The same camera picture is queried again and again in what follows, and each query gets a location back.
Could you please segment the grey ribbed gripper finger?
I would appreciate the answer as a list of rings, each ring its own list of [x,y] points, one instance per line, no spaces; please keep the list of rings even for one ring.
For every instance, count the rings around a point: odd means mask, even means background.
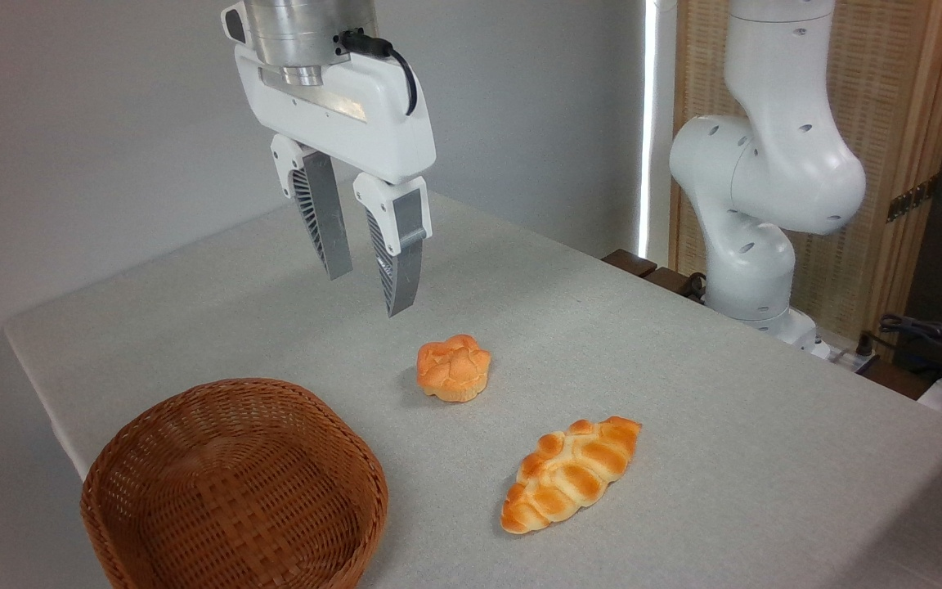
[[[423,244],[433,235],[426,181],[390,184],[359,173],[352,186],[366,210],[388,316],[395,317],[414,304]]]
[[[352,258],[332,158],[281,134],[274,135],[271,152],[283,194],[298,206],[329,279],[349,273]]]

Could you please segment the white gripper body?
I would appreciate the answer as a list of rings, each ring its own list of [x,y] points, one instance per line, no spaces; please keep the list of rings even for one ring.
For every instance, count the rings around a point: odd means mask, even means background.
[[[290,85],[258,59],[252,43],[233,41],[236,67],[255,119],[267,129],[342,160],[390,184],[433,167],[435,142],[426,97],[395,50],[348,51],[359,33],[325,35],[321,85]]]

